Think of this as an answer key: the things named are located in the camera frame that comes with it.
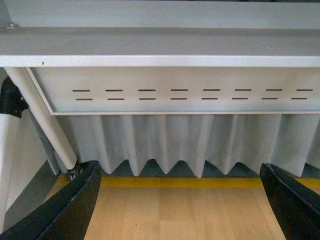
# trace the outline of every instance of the white panel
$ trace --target white panel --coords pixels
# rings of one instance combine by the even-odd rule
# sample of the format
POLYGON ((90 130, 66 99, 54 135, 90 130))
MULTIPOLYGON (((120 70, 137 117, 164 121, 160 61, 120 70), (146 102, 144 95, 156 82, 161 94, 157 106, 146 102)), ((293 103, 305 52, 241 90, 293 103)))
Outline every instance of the white panel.
POLYGON ((35 68, 54 113, 320 111, 320 68, 35 68))
POLYGON ((31 121, 30 110, 22 112, 17 132, 7 209, 47 160, 47 155, 31 121))
POLYGON ((0 114, 0 234, 3 232, 19 118, 0 114))
POLYGON ((23 27, 319 29, 317 3, 5 0, 23 27))
POLYGON ((320 67, 320 30, 15 27, 0 67, 320 67))

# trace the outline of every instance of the wooden floor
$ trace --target wooden floor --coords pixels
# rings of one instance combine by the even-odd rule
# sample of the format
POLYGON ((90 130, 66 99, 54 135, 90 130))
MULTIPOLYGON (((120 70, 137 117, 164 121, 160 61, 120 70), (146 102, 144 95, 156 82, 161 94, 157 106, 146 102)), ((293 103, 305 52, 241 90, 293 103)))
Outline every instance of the wooden floor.
MULTIPOLYGON (((56 185, 50 195, 62 186, 56 185)), ((85 240, 285 240, 264 189, 101 187, 85 240)))

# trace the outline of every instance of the yellow floor edge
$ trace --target yellow floor edge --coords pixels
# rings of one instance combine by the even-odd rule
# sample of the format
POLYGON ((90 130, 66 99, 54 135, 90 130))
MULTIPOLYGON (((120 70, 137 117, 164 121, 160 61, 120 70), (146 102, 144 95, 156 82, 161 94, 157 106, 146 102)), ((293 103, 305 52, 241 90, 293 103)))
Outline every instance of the yellow floor edge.
MULTIPOLYGON (((320 188, 320 178, 296 178, 308 188, 320 188)), ((62 175, 56 185, 68 184, 67 176, 62 175)), ((195 177, 120 177, 103 176, 101 187, 133 188, 262 188, 260 178, 195 178, 195 177)))

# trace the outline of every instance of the white curtain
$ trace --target white curtain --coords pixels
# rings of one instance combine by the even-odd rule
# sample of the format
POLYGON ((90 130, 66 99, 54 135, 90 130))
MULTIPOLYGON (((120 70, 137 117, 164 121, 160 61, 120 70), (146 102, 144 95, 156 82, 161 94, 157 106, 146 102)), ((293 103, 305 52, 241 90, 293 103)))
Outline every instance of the white curtain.
POLYGON ((138 176, 149 159, 164 173, 180 160, 200 178, 205 161, 227 174, 237 163, 259 173, 272 163, 301 176, 320 168, 318 114, 59 116, 81 162, 99 160, 111 174, 129 160, 138 176))

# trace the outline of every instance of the metal modesty panel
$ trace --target metal modesty panel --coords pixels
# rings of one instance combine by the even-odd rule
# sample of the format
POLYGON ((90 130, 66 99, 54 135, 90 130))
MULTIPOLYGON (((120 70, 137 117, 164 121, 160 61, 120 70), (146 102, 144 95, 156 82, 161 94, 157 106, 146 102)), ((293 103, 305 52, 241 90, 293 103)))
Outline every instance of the metal modesty panel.
POLYGON ((320 112, 320 68, 38 67, 32 72, 54 115, 320 112))

